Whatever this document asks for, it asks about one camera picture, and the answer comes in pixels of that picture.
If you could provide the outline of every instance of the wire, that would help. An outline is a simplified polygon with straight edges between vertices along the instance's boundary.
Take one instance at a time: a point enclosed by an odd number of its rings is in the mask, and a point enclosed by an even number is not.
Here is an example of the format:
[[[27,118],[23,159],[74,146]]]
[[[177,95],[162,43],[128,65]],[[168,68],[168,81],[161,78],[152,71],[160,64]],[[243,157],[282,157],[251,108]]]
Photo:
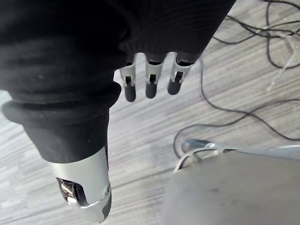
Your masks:
[[[270,32],[271,31],[281,31],[281,32],[286,32],[286,33],[289,33],[289,35],[297,35],[300,37],[300,34],[297,33],[298,31],[300,31],[300,29],[298,29],[297,31],[292,31],[292,30],[282,30],[282,29],[273,29],[274,27],[277,27],[277,26],[280,26],[280,25],[285,25],[285,24],[291,24],[291,23],[300,23],[300,21],[290,21],[290,22],[284,22],[284,23],[280,23],[280,24],[276,24],[276,25],[272,25],[270,26],[270,22],[269,22],[269,9],[270,9],[270,4],[272,2],[276,2],[276,3],[284,3],[284,4],[289,4],[289,5],[292,5],[294,7],[296,7],[299,11],[300,11],[300,6],[298,6],[297,4],[295,3],[292,3],[292,2],[288,2],[288,1],[278,1],[278,0],[262,0],[262,1],[267,1],[268,2],[268,6],[267,6],[267,9],[266,9],[266,24],[267,24],[267,27],[266,28],[258,28],[258,27],[255,27],[255,26],[251,26],[249,24],[246,24],[232,16],[227,16],[227,19],[229,20],[233,20],[235,21],[236,23],[238,23],[239,25],[241,25],[243,28],[245,28],[246,30],[250,31],[252,33],[252,35],[240,40],[240,41],[236,41],[236,42],[227,42],[227,41],[224,41],[224,40],[221,40],[217,37],[213,37],[214,39],[216,39],[217,41],[220,41],[222,43],[225,43],[225,44],[229,44],[229,45],[236,45],[236,44],[239,44],[239,43],[242,43],[248,39],[251,39],[255,36],[261,36],[261,37],[264,37],[264,38],[267,38],[267,56],[268,56],[268,60],[270,61],[270,63],[272,65],[274,65],[275,67],[277,68],[284,68],[284,66],[280,66],[280,65],[277,65],[276,63],[273,62],[273,60],[271,59],[270,57],[270,39],[271,38],[280,38],[280,36],[278,35],[275,35],[275,36],[271,36]],[[263,35],[261,34],[260,32],[261,31],[265,31],[266,32],[266,35]],[[200,62],[200,90],[201,90],[201,94],[204,98],[204,100],[213,108],[215,109],[218,109],[218,110],[221,110],[221,111],[225,111],[225,112],[229,112],[229,113],[239,113],[239,114],[243,114],[241,117],[231,121],[231,122],[228,122],[228,123],[225,123],[225,124],[192,124],[190,126],[187,126],[187,127],[184,127],[182,128],[181,130],[179,130],[177,132],[177,134],[175,135],[175,138],[174,138],[174,141],[173,141],[173,150],[174,150],[174,153],[175,155],[178,157],[178,158],[181,158],[181,155],[178,153],[177,149],[176,149],[176,141],[178,139],[178,137],[180,136],[180,134],[185,131],[185,130],[188,130],[188,129],[191,129],[191,128],[196,128],[196,127],[213,127],[213,128],[219,128],[219,127],[227,127],[227,126],[231,126],[233,124],[236,124],[237,122],[245,119],[246,117],[253,117],[255,119],[257,119],[258,121],[260,121],[261,123],[263,123],[264,125],[266,125],[270,130],[272,130],[275,134],[277,134],[278,136],[284,138],[284,139],[287,139],[287,140],[290,140],[290,141],[300,141],[300,138],[291,138],[291,137],[288,137],[284,134],[282,134],[281,132],[279,132],[278,130],[276,130],[273,126],[271,126],[268,122],[266,122],[264,119],[262,119],[261,117],[257,116],[256,114],[254,114],[256,111],[259,111],[265,107],[269,107],[269,106],[272,106],[272,105],[280,105],[280,104],[284,104],[284,103],[288,103],[288,102],[298,102],[300,101],[300,98],[292,98],[292,99],[284,99],[284,100],[278,100],[278,101],[274,101],[274,102],[269,102],[269,103],[266,103],[266,104],[263,104],[261,106],[258,106],[256,107],[255,109],[247,112],[247,111],[243,111],[243,110],[235,110],[235,109],[226,109],[226,108],[223,108],[223,107],[220,107],[220,106],[217,106],[215,104],[213,104],[206,96],[205,94],[205,91],[204,91],[204,86],[203,86],[203,59],[202,57],[199,59],[199,62]],[[293,65],[293,66],[290,66],[290,67],[287,67],[286,66],[286,69],[291,69],[291,68],[295,68],[297,66],[299,66],[300,63],[296,64],[296,65]]]
[[[290,36],[297,35],[297,36],[300,37],[300,34],[298,33],[300,31],[300,28],[297,29],[296,31],[284,30],[284,29],[274,29],[274,27],[281,26],[281,25],[292,24],[292,23],[300,23],[300,20],[289,21],[289,22],[279,23],[279,24],[275,24],[275,25],[270,26],[270,20],[269,20],[270,5],[271,5],[271,3],[283,3],[283,4],[287,4],[287,5],[291,5],[293,7],[296,7],[299,11],[300,11],[300,6],[293,3],[293,2],[289,2],[289,1],[279,1],[279,0],[261,0],[261,1],[268,2],[267,9],[266,9],[266,14],[265,14],[266,15],[265,16],[266,17],[266,27],[265,28],[259,28],[259,27],[249,25],[245,22],[242,22],[242,21],[238,20],[237,18],[235,18],[233,16],[227,15],[226,18],[225,18],[226,20],[231,20],[231,21],[234,21],[234,22],[238,23],[241,27],[243,27],[247,31],[251,32],[252,35],[250,35],[250,36],[248,36],[248,37],[246,37],[242,40],[235,41],[235,42],[229,42],[229,41],[221,40],[220,38],[217,38],[217,37],[213,37],[213,39],[215,39],[215,40],[217,40],[221,43],[224,43],[224,44],[237,45],[237,44],[240,44],[244,41],[247,41],[247,40],[249,40],[249,39],[251,39],[255,36],[261,36],[263,38],[267,38],[267,48],[266,48],[267,59],[271,63],[271,65],[273,65],[276,68],[282,69],[285,66],[281,66],[281,65],[278,65],[277,63],[275,63],[274,60],[272,59],[271,53],[270,53],[271,39],[272,38],[281,38],[281,36],[279,36],[279,35],[273,35],[272,36],[270,34],[270,32],[275,32],[275,31],[287,32],[287,33],[289,33]],[[285,67],[285,69],[293,69],[293,68],[296,68],[298,66],[300,66],[300,62],[295,64],[295,65]]]

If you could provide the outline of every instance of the black cable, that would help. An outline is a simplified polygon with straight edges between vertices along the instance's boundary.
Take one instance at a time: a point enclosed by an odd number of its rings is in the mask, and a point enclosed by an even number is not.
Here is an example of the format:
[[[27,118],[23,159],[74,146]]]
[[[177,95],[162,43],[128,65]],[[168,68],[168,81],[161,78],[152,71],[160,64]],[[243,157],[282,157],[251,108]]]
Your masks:
[[[295,3],[292,3],[292,2],[288,2],[288,1],[279,1],[279,0],[262,0],[262,1],[267,1],[268,2],[268,6],[267,6],[267,9],[266,9],[266,24],[268,26],[268,28],[264,29],[264,28],[258,28],[258,27],[255,27],[255,26],[251,26],[249,24],[246,24],[232,16],[227,16],[227,18],[229,20],[233,20],[235,21],[236,23],[238,23],[239,25],[241,25],[243,28],[245,28],[246,30],[250,31],[251,33],[253,33],[251,36],[248,36],[240,41],[236,41],[236,42],[227,42],[227,41],[224,41],[224,40],[221,40],[217,37],[213,37],[214,39],[222,42],[222,43],[225,43],[225,44],[229,44],[229,45],[236,45],[236,44],[239,44],[239,43],[242,43],[250,38],[253,38],[255,36],[261,36],[261,37],[264,37],[264,38],[267,38],[267,57],[268,57],[268,60],[269,62],[274,65],[275,67],[277,68],[283,68],[282,66],[279,66],[277,65],[276,63],[274,63],[274,61],[272,60],[271,56],[270,56],[270,40],[271,38],[280,38],[280,36],[271,36],[270,34],[270,31],[281,31],[281,32],[287,32],[289,33],[289,35],[297,35],[297,36],[300,36],[300,34],[298,34],[297,32],[300,31],[300,29],[298,29],[297,31],[292,31],[292,30],[282,30],[282,29],[273,29],[274,27],[277,27],[277,26],[280,26],[280,25],[285,25],[285,24],[290,24],[290,23],[299,23],[300,21],[290,21],[290,22],[285,22],[285,23],[280,23],[280,24],[276,24],[276,25],[272,25],[270,26],[270,22],[269,22],[269,8],[270,8],[270,4],[272,2],[276,2],[276,3],[284,3],[284,4],[289,4],[289,5],[292,5],[294,7],[296,7],[297,9],[299,9],[300,11],[300,6],[298,6],[297,4]],[[257,30],[263,30],[266,32],[266,35],[263,35],[263,34],[260,34],[257,32]],[[178,158],[181,158],[181,156],[178,154],[177,150],[176,150],[176,141],[179,137],[179,135],[185,131],[185,130],[188,130],[188,129],[191,129],[191,128],[195,128],[195,127],[215,127],[215,128],[219,128],[219,127],[227,127],[227,126],[231,126],[241,120],[243,120],[244,118],[248,117],[248,116],[251,116],[257,120],[259,120],[260,122],[262,122],[264,125],[266,125],[270,130],[272,130],[275,134],[277,134],[278,136],[284,138],[284,139],[287,139],[287,140],[290,140],[290,141],[300,141],[300,138],[291,138],[291,137],[288,137],[282,133],[280,133],[279,131],[277,131],[273,126],[271,126],[269,123],[267,123],[264,119],[262,119],[261,117],[257,116],[256,114],[254,114],[254,112],[258,111],[258,110],[261,110],[265,107],[268,107],[268,106],[272,106],[272,105],[278,105],[278,104],[284,104],[284,103],[288,103],[288,102],[295,102],[295,101],[300,101],[299,98],[293,98],[293,99],[285,99],[285,100],[279,100],[279,101],[274,101],[274,102],[270,102],[270,103],[266,103],[266,104],[263,104],[249,112],[247,111],[243,111],[243,110],[234,110],[234,109],[226,109],[226,108],[223,108],[223,107],[220,107],[220,106],[217,106],[215,104],[213,104],[207,97],[206,97],[206,94],[204,92],[204,87],[203,87],[203,60],[202,58],[199,59],[200,61],[200,90],[201,90],[201,94],[204,98],[204,100],[213,108],[215,109],[218,109],[218,110],[221,110],[221,111],[225,111],[225,112],[229,112],[229,113],[240,113],[240,114],[244,114],[243,116],[239,117],[238,119],[235,119],[229,123],[225,123],[225,124],[193,124],[193,125],[190,125],[190,126],[187,126],[187,127],[184,127],[182,128],[181,130],[179,130],[177,132],[177,134],[175,135],[175,138],[174,138],[174,141],[173,141],[173,150],[174,150],[174,153],[175,155],[178,157]],[[297,66],[299,66],[299,64],[297,65],[293,65],[293,66],[290,66],[290,67],[287,67],[286,69],[291,69],[291,68],[295,68]]]
[[[215,109],[218,109],[218,110],[221,110],[221,111],[225,111],[225,112],[229,112],[229,113],[241,113],[241,114],[244,114],[243,116],[239,117],[238,119],[235,119],[231,122],[228,122],[228,123],[225,123],[225,124],[193,124],[193,125],[190,125],[190,126],[187,126],[187,127],[184,127],[183,129],[179,130],[177,132],[177,134],[175,135],[175,138],[174,138],[174,141],[173,141],[173,150],[174,150],[174,153],[175,155],[178,157],[178,158],[181,158],[181,156],[178,154],[177,150],[176,150],[176,141],[179,137],[179,135],[185,131],[185,130],[188,130],[188,129],[191,129],[191,128],[195,128],[195,127],[215,127],[215,128],[220,128],[220,127],[228,127],[228,126],[231,126],[233,124],[236,124],[237,122],[245,119],[246,117],[248,116],[251,116],[257,120],[259,120],[260,122],[262,122],[263,124],[265,124],[270,130],[272,130],[275,134],[277,134],[278,136],[284,138],[284,139],[287,139],[287,140],[290,140],[290,141],[300,141],[300,138],[291,138],[291,137],[288,137],[282,133],[280,133],[279,131],[277,131],[273,126],[271,126],[268,122],[266,122],[264,119],[262,119],[261,117],[257,116],[256,114],[254,114],[254,112],[258,111],[258,110],[261,110],[265,107],[268,107],[268,106],[272,106],[272,105],[278,105],[278,104],[284,104],[284,103],[288,103],[288,102],[296,102],[296,101],[300,101],[300,98],[292,98],[292,99],[284,99],[284,100],[278,100],[278,101],[274,101],[274,102],[270,102],[270,103],[266,103],[266,104],[263,104],[249,112],[247,111],[244,111],[244,110],[235,110],[235,109],[226,109],[226,108],[222,108],[220,106],[217,106],[215,104],[213,104],[207,97],[206,97],[206,94],[204,92],[204,87],[203,87],[203,60],[202,58],[199,59],[200,61],[200,90],[201,90],[201,94],[204,98],[204,100],[213,108]]]

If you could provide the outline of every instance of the black sleeve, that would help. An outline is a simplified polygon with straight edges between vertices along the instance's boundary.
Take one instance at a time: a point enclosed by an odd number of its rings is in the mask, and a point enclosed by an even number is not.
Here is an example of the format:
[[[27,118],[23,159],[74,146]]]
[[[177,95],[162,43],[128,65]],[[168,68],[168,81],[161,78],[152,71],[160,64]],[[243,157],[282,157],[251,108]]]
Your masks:
[[[13,99],[2,110],[45,160],[74,162],[106,145],[127,32],[105,1],[0,0],[0,89]]]
[[[13,99],[3,112],[45,160],[89,157],[107,143],[125,53],[195,60],[234,2],[0,0],[0,89]]]

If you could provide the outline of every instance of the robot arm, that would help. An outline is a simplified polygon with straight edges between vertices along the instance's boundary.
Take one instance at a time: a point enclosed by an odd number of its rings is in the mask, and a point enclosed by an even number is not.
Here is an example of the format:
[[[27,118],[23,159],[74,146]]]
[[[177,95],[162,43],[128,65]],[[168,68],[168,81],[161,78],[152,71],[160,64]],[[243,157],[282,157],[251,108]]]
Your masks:
[[[234,0],[0,0],[0,89],[5,116],[22,124],[49,162],[64,199],[89,220],[110,210],[107,126],[123,68],[135,99],[134,56],[147,56],[153,98],[164,57],[176,52],[176,94]]]

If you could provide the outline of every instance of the gray wood floor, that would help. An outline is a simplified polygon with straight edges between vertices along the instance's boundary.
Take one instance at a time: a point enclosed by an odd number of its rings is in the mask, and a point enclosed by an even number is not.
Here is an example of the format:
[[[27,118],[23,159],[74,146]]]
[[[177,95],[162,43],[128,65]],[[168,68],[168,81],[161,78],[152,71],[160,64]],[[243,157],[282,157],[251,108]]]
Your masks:
[[[230,15],[252,25],[265,26],[266,3],[238,0]],[[300,20],[297,9],[274,4],[271,22]],[[247,33],[233,22],[224,22],[216,36],[237,40]],[[266,40],[255,37],[240,45],[224,45],[212,40],[203,54],[204,86],[215,104],[250,110],[277,99],[299,98],[300,69],[285,71],[276,85],[267,87],[278,73],[265,55]],[[284,40],[272,40],[271,54],[282,65],[290,57]],[[112,209],[104,225],[160,224],[160,206],[164,186],[172,174],[177,158],[172,149],[176,132],[193,123],[225,123],[238,115],[210,108],[199,92],[199,63],[176,96],[167,93],[173,62],[165,60],[163,77],[154,99],[145,97],[144,56],[137,58],[137,99],[125,100],[124,93],[110,110],[108,133]],[[120,82],[119,72],[115,80]],[[0,105],[9,96],[0,92]],[[278,105],[258,112],[281,132],[300,136],[300,105]],[[241,146],[274,146],[292,143],[271,133],[252,118],[225,128],[198,128],[182,134]],[[0,115],[0,224],[1,225],[85,225],[62,199],[56,179],[47,163],[20,125]]]

